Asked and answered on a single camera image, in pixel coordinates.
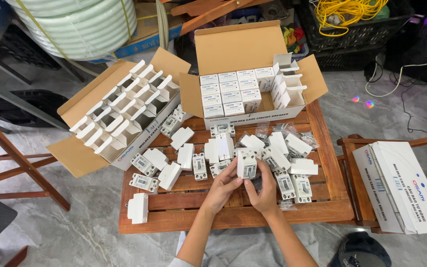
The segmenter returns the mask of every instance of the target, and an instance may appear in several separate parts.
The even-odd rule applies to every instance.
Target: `sleeve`
[[[174,258],[168,267],[194,267],[194,265],[187,263],[180,258]]]

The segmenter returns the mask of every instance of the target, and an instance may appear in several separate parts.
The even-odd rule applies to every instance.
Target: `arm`
[[[271,227],[288,266],[318,266],[276,203],[276,181],[270,167],[263,161],[257,161],[263,177],[262,189],[257,194],[253,183],[249,179],[245,179],[245,188],[250,202],[255,209],[262,213]]]
[[[194,266],[202,264],[213,218],[225,206],[232,192],[243,182],[241,178],[233,179],[236,176],[236,167],[237,160],[234,159],[215,177],[176,258]]]

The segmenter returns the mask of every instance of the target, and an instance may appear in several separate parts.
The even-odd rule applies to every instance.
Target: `osami box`
[[[380,228],[427,233],[427,179],[408,142],[375,142],[353,151]]]
[[[154,66],[156,72],[162,70],[164,76],[171,75],[172,81],[175,84],[179,83],[179,72],[187,73],[191,66],[189,63],[162,48],[157,49],[156,54],[151,60],[151,64]],[[95,106],[104,95],[127,76],[135,65],[136,63],[134,62],[125,62],[122,59],[118,60],[59,107],[57,113],[70,127],[74,126],[90,108]],[[158,113],[156,119],[131,144],[123,149],[113,162],[108,162],[102,156],[96,155],[92,148],[85,146],[83,141],[77,139],[75,135],[51,144],[47,149],[75,177],[80,177],[108,165],[113,165],[126,171],[131,166],[130,159],[136,153],[143,152],[156,139],[160,133],[162,123],[179,103],[180,95],[176,94]]]
[[[251,36],[262,36],[255,42],[245,42]],[[248,24],[231,25],[200,29],[195,31],[195,49],[199,65],[199,75],[210,75],[271,67],[275,63],[285,65],[284,58],[291,60],[284,45],[279,21],[264,21]],[[298,62],[302,73],[301,83],[307,89],[299,96],[294,106],[275,110],[271,94],[261,94],[261,104],[256,112],[244,115],[228,116],[216,119],[204,119],[205,129],[218,123],[244,125],[258,121],[273,121],[294,118],[306,104],[316,100],[327,90],[314,55]],[[199,77],[187,73],[180,74],[182,109],[197,117],[204,118]]]

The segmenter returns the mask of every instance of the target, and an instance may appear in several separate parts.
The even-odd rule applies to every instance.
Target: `marble floor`
[[[10,64],[33,80],[32,88],[48,89],[66,97],[73,96],[91,79],[80,84],[64,71],[40,69],[22,64]],[[387,97],[372,97],[365,92],[361,72],[323,73],[329,92],[320,98],[329,133],[333,142],[349,134],[365,138],[416,139],[427,133],[408,133],[408,116],[403,112],[398,88]],[[28,89],[0,71],[0,85],[12,90]],[[384,94],[394,88],[388,75],[370,88]],[[355,96],[360,102],[352,102]],[[410,127],[427,131],[427,86],[414,86],[405,95],[406,109],[414,117]],[[369,109],[365,101],[373,101]],[[25,128],[0,122],[14,133],[9,140],[23,154],[47,153],[46,146],[70,134],[55,128]],[[341,148],[336,146],[337,155]],[[427,146],[414,149],[427,175]],[[11,161],[0,162],[0,172],[15,168]],[[29,245],[21,266],[165,266],[175,257],[178,232],[122,235],[118,233],[118,213],[122,187],[122,171],[106,167],[75,179],[60,163],[39,168],[39,171],[71,203],[64,212],[50,198],[3,200],[18,212],[11,225],[0,234],[1,266],[22,246]],[[0,182],[0,192],[38,191],[27,177]],[[346,233],[363,230],[357,227],[313,223],[319,241],[319,265],[326,266]],[[427,234],[371,234],[388,251],[393,265],[427,266]]]

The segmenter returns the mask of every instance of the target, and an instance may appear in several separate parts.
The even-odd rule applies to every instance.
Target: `human hand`
[[[279,210],[279,206],[276,203],[276,181],[266,162],[260,161],[259,159],[256,159],[256,161],[257,167],[261,171],[261,176],[263,178],[262,188],[259,194],[256,193],[255,187],[250,179],[245,179],[244,183],[246,192],[250,198],[250,203],[266,218]]]
[[[228,201],[232,192],[240,187],[243,179],[234,177],[237,174],[237,158],[214,178],[212,187],[202,203],[201,209],[206,209],[216,215]]]

